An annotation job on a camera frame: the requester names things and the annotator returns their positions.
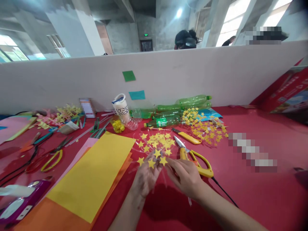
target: person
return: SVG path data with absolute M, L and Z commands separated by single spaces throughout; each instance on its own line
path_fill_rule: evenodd
M 158 162 L 155 168 L 149 168 L 145 159 L 137 170 L 132 186 L 108 231 L 134 231 L 137 227 L 145 199 L 154 188 L 156 180 L 162 170 Z M 199 203 L 224 230 L 267 230 L 257 221 L 242 212 L 226 199 L 218 195 L 200 177 L 195 164 L 188 160 L 174 160 L 166 158 L 167 174 L 175 186 Z
M 181 30 L 175 36 L 175 50 L 183 50 L 183 49 L 193 49 L 197 48 L 197 44 L 199 44 L 199 39 L 196 37 L 196 32 L 194 30 Z
M 229 46 L 231 43 L 234 42 L 235 39 L 236 39 L 236 36 L 232 36 L 232 37 L 229 38 L 226 42 L 223 43 L 222 47 L 224 47 L 224 46 Z

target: green bottle label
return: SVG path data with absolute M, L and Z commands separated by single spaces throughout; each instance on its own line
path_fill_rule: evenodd
M 156 119 L 157 127 L 167 127 L 167 119 L 166 118 L 159 118 Z

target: purple object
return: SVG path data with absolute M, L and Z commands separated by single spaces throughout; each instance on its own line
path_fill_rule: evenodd
M 3 209 L 0 213 L 0 224 L 14 224 L 20 222 L 48 189 L 51 184 L 51 179 L 52 177 L 49 176 L 43 180 L 31 182 L 28 187 L 35 188 L 33 193 L 28 197 L 20 197 L 16 199 Z

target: clear plastic cup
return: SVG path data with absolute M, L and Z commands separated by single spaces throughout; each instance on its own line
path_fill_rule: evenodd
M 133 118 L 135 119 L 136 122 L 140 123 L 142 121 L 141 109 L 140 108 L 133 109 L 132 114 L 133 114 Z

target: white partition wall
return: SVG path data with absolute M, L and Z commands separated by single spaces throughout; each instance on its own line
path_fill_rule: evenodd
M 126 94 L 129 107 L 173 104 L 212 95 L 213 106 L 248 104 L 301 58 L 308 41 L 281 45 L 212 47 L 125 55 L 12 62 L 0 65 L 0 113 L 78 104 L 92 97 L 97 110 Z M 136 81 L 125 82 L 122 72 Z M 130 91 L 145 91 L 145 100 Z

